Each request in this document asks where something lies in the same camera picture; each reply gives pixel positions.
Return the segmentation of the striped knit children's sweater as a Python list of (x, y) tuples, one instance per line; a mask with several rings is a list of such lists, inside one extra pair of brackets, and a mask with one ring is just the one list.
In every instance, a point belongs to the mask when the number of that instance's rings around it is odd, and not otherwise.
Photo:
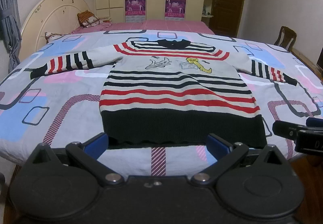
[(213, 133), (263, 148), (267, 141), (256, 99), (241, 78), (297, 85), (283, 71), (212, 45), (128, 41), (59, 55), (30, 77), (111, 65), (99, 109), (111, 149), (204, 145)]

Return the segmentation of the dark wooden chair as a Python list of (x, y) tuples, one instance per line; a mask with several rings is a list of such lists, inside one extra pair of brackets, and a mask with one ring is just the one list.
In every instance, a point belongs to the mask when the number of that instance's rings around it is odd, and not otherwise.
[(279, 35), (274, 45), (286, 49), (291, 52), (297, 39), (297, 34), (294, 30), (287, 26), (282, 26), (279, 31)]

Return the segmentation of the brown white pillow near headboard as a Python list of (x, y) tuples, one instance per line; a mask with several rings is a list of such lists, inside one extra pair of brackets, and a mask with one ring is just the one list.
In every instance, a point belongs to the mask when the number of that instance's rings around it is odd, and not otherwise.
[(66, 34), (55, 33), (55, 32), (45, 32), (45, 40), (48, 43), (51, 43), (54, 40), (64, 37)]

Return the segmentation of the pink bed sheet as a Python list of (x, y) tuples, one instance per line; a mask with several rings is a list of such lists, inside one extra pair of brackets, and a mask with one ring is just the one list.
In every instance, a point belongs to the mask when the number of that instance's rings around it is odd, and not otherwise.
[(71, 34), (117, 30), (160, 30), (214, 34), (202, 21), (186, 20), (145, 20), (139, 23), (101, 23), (93, 27), (80, 26), (73, 30)]

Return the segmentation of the orange white patterned pillow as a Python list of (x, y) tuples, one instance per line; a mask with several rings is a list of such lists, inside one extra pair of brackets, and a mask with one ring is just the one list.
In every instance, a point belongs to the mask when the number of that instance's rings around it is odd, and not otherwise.
[(86, 10), (77, 14), (77, 18), (81, 27), (94, 27), (102, 24), (103, 21), (95, 16), (92, 12)]

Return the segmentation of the cream arched headboard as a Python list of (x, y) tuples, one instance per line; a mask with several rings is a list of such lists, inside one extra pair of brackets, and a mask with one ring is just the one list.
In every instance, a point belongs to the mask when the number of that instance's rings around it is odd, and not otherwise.
[(46, 45), (46, 32), (68, 34), (80, 27), (77, 14), (89, 9), (85, 0), (41, 0), (22, 26), (20, 61)]

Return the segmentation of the grey blue curtain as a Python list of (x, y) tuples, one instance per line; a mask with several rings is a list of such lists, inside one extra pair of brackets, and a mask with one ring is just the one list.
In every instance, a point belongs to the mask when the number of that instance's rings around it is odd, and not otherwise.
[(18, 0), (1, 0), (1, 30), (4, 44), (9, 54), (9, 71), (20, 64), (21, 23)]

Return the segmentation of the lower right purple poster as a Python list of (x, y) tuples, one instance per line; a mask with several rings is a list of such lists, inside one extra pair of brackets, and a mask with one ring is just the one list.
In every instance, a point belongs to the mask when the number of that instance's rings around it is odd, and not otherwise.
[(185, 11), (186, 0), (165, 0), (165, 20), (183, 21)]

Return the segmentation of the purple poster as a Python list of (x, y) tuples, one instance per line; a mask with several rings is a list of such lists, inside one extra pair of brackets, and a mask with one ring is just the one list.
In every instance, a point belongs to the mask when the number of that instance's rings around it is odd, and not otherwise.
[(125, 0), (125, 22), (139, 23), (146, 20), (146, 0)]
[(185, 11), (186, 0), (165, 0), (165, 20), (183, 21)]

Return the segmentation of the lower left purple poster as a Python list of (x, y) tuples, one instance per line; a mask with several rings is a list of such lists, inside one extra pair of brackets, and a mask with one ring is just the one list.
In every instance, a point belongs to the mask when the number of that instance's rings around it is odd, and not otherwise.
[(139, 23), (146, 20), (146, 0), (125, 0), (125, 22)]

